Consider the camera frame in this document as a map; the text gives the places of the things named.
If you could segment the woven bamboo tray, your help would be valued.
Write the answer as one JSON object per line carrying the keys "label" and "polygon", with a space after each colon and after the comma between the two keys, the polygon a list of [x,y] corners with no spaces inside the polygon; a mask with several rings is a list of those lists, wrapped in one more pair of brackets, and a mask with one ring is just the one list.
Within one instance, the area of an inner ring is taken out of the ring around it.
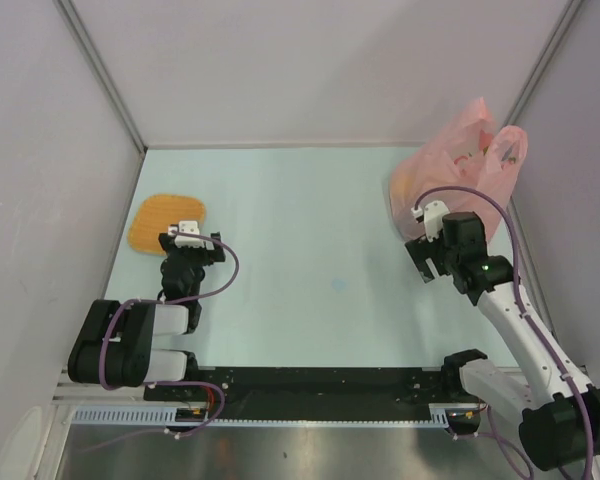
{"label": "woven bamboo tray", "polygon": [[183,220],[195,220],[203,224],[206,207],[197,198],[156,194],[145,199],[131,222],[127,242],[132,250],[151,255],[163,255],[159,235],[166,233],[170,225]]}

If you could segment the pink plastic bag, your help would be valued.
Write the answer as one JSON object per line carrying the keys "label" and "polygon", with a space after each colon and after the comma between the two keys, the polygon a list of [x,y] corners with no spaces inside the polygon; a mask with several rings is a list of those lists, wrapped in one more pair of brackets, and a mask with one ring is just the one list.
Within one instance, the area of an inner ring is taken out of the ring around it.
{"label": "pink plastic bag", "polygon": [[442,186],[480,191],[505,208],[528,152],[527,133],[497,128],[485,100],[471,101],[433,139],[392,172],[388,198],[394,225],[405,240],[425,233],[412,215],[416,200]]}

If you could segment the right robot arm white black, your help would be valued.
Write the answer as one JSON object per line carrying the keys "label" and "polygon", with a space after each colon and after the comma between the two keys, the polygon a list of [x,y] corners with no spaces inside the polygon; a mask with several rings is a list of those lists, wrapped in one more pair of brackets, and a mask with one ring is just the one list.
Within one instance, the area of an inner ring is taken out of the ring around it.
{"label": "right robot arm white black", "polygon": [[516,360],[521,381],[477,350],[446,357],[443,393],[453,401],[485,401],[518,429],[524,452],[539,469],[560,469],[600,455],[600,388],[580,371],[531,305],[512,263],[488,252],[474,212],[433,202],[412,212],[423,225],[406,249],[424,281],[448,275],[495,327]]}

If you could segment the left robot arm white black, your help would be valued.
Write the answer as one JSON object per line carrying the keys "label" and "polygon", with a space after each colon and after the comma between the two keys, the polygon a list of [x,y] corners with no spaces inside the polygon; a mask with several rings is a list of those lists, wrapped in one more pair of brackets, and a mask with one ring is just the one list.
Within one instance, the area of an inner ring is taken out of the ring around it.
{"label": "left robot arm white black", "polygon": [[226,260],[220,233],[204,240],[195,228],[183,235],[185,229],[172,225],[159,235],[166,258],[160,266],[161,291],[156,300],[127,306],[116,300],[93,301],[69,355],[71,381],[111,388],[166,382],[167,389],[182,400],[199,392],[195,355],[154,345],[157,337],[196,330],[205,269]]}

